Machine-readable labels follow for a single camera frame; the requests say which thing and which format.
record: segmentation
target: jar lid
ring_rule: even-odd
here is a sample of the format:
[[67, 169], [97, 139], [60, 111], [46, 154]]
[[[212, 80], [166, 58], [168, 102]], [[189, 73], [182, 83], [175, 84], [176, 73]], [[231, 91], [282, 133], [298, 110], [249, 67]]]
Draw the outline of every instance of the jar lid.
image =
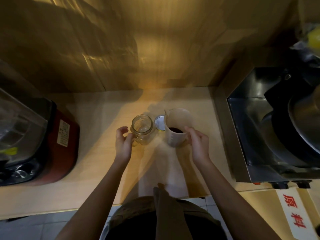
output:
[[165, 127], [165, 116], [164, 115], [159, 115], [154, 119], [154, 124], [155, 127], [159, 130], [159, 131], [165, 131], [166, 127]]

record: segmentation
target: wooden countertop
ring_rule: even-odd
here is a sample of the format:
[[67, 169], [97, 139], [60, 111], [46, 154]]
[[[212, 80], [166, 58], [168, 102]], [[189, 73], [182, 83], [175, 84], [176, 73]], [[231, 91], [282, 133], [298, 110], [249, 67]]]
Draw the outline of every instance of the wooden countertop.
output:
[[[0, 187], [0, 219], [78, 209], [110, 168], [115, 157], [115, 132], [130, 127], [132, 119], [147, 114], [152, 119], [164, 109], [185, 108], [194, 127], [210, 138], [210, 157], [237, 191], [262, 190], [269, 184], [237, 183], [231, 177], [210, 92], [214, 88], [168, 88], [99, 93], [52, 94], [58, 108], [79, 123], [79, 158], [62, 180], [41, 186]], [[164, 132], [156, 131], [149, 145], [132, 149], [114, 204], [153, 194], [158, 183], [177, 198], [209, 194], [191, 160], [190, 146], [172, 148]]]

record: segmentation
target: glass jar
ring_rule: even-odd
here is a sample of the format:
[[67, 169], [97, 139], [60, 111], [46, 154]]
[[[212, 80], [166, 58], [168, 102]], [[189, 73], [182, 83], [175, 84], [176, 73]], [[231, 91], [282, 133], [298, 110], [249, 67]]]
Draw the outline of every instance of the glass jar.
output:
[[147, 145], [152, 140], [153, 122], [151, 118], [145, 114], [140, 114], [134, 117], [131, 123], [130, 131], [135, 135], [132, 146], [136, 146], [137, 143], [141, 145]]

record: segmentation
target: forearm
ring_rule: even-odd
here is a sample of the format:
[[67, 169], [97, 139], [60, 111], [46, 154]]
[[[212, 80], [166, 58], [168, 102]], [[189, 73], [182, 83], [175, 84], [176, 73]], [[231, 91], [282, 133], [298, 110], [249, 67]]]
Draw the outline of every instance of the forearm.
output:
[[233, 238], [280, 240], [274, 230], [210, 161], [198, 166]]
[[126, 166], [115, 162], [65, 225], [56, 240], [97, 240], [109, 215]]

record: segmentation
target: tiled floor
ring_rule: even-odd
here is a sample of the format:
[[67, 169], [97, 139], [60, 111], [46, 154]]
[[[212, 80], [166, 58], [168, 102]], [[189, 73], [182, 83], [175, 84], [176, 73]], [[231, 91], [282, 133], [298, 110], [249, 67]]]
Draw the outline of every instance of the tiled floor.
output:
[[[187, 199], [201, 208], [207, 210], [221, 224], [227, 234], [228, 240], [232, 237], [224, 223], [222, 216], [211, 196], [205, 199]], [[112, 207], [108, 220], [119, 206]], [[0, 240], [54, 240], [64, 225], [71, 219], [76, 211], [43, 214], [21, 218], [12, 222], [0, 221]]]

